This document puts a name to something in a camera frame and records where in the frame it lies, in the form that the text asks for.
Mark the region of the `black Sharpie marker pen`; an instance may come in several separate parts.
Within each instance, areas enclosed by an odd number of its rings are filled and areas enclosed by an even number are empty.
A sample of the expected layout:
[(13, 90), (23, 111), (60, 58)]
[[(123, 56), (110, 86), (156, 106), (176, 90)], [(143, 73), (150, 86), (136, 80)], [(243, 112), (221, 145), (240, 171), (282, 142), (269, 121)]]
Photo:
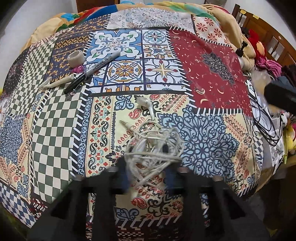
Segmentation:
[(120, 56), (120, 50), (111, 53), (104, 59), (100, 60), (98, 63), (91, 65), (85, 72), (81, 73), (78, 77), (74, 78), (74, 81), (69, 84), (69, 86), (64, 90), (65, 95), (72, 95), (77, 92), (77, 90), (86, 84), (86, 81), (99, 69), (104, 67), (106, 64)]

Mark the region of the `patchwork patterned bed quilt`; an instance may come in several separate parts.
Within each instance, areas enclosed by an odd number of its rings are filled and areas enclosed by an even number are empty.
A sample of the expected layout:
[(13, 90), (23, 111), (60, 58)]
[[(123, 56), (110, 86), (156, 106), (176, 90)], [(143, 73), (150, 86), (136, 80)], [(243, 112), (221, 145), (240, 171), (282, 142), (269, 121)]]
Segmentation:
[[(85, 61), (70, 68), (81, 50)], [(113, 52), (75, 94), (69, 83), (38, 87), (85, 72)], [(132, 134), (156, 121), (186, 142), (183, 165), (223, 176), (240, 196), (259, 181), (263, 146), (253, 124), (249, 83), (217, 21), (156, 8), (128, 8), (86, 20), (35, 42), (15, 60), (1, 95), (1, 204), (11, 225), (28, 233), (75, 175), (115, 165)]]

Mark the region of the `red plush toy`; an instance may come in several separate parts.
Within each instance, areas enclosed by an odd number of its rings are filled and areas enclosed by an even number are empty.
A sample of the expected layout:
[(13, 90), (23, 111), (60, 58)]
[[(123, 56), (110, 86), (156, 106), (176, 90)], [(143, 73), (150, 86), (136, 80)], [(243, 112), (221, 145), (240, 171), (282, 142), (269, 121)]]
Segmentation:
[(266, 50), (264, 45), (259, 39), (259, 35), (252, 29), (248, 30), (248, 41), (251, 43), (255, 51), (255, 61), (259, 61), (260, 58), (265, 58)]

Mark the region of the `beige tape roll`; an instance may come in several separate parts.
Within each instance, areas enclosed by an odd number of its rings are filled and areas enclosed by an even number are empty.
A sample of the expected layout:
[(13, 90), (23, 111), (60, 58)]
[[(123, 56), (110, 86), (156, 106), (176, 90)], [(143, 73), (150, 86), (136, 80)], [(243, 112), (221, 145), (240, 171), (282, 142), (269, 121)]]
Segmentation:
[(70, 68), (76, 68), (82, 65), (85, 61), (84, 54), (81, 50), (70, 53), (67, 57)]

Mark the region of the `pink cloth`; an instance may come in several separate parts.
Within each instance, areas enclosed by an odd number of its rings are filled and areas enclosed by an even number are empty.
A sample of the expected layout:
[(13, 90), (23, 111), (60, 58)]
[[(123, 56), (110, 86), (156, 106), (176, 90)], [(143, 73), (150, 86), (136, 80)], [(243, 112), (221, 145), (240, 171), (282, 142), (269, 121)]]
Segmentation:
[(258, 58), (255, 59), (255, 65), (260, 69), (266, 70), (275, 78), (278, 78), (281, 76), (282, 66), (274, 60), (270, 60), (270, 59), (267, 59), (266, 57), (259, 56)]

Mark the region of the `yellow plush toy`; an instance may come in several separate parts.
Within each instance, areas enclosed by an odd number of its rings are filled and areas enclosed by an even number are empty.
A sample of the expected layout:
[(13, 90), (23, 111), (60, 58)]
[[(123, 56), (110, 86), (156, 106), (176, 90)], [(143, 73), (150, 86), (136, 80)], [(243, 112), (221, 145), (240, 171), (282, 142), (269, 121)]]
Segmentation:
[(288, 154), (295, 154), (295, 130), (291, 125), (287, 125), (283, 130), (283, 143), (285, 148), (283, 162), (286, 164)]

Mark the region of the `wooden headboard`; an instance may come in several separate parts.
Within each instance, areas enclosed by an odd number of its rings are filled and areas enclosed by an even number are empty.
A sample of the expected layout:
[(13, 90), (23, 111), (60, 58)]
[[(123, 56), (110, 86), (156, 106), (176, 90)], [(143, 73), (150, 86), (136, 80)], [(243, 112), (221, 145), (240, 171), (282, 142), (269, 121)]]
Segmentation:
[(260, 17), (242, 9), (238, 4), (234, 6), (232, 15), (244, 34), (249, 36), (249, 30), (253, 30), (258, 35), (268, 59), (282, 66), (295, 64), (294, 47), (274, 27)]

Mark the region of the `white spray bottle black cap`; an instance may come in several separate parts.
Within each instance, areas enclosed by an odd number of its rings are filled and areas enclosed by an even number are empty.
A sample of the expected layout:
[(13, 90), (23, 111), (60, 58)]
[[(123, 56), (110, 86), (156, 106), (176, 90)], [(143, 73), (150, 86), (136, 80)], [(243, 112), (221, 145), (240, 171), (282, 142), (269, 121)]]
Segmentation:
[(247, 42), (243, 41), (242, 42), (242, 47), (241, 48), (238, 48), (235, 53), (237, 54), (238, 56), (238, 60), (239, 60), (239, 64), (240, 64), (240, 67), (241, 69), (244, 68), (244, 60), (243, 60), (243, 54), (244, 54), (244, 48), (247, 47)]

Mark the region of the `colourful orange blanket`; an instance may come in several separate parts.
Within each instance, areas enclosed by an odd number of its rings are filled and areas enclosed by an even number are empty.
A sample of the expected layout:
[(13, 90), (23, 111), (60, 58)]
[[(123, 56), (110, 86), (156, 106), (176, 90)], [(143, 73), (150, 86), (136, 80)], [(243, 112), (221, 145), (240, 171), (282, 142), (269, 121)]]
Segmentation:
[(171, 1), (156, 2), (152, 4), (132, 4), (129, 2), (123, 4), (114, 4), (110, 6), (94, 7), (89, 10), (82, 11), (77, 14), (70, 13), (69, 17), (65, 13), (60, 13), (53, 16), (48, 21), (36, 28), (31, 34), (22, 50), (26, 49), (35, 42), (45, 39), (56, 32), (67, 29), (69, 27), (80, 24), (86, 20), (97, 18), (102, 15), (107, 15), (116, 11), (121, 11), (128, 8), (156, 8), (167, 11), (176, 11), (189, 13), (195, 16), (204, 16), (217, 21), (221, 31), (224, 33), (227, 42), (233, 50), (242, 47), (242, 42), (247, 42), (247, 47), (243, 50), (242, 63), (243, 70), (250, 71), (255, 66), (255, 51), (251, 43), (241, 32), (236, 19), (226, 9), (214, 4), (193, 4), (193, 3), (175, 3)]

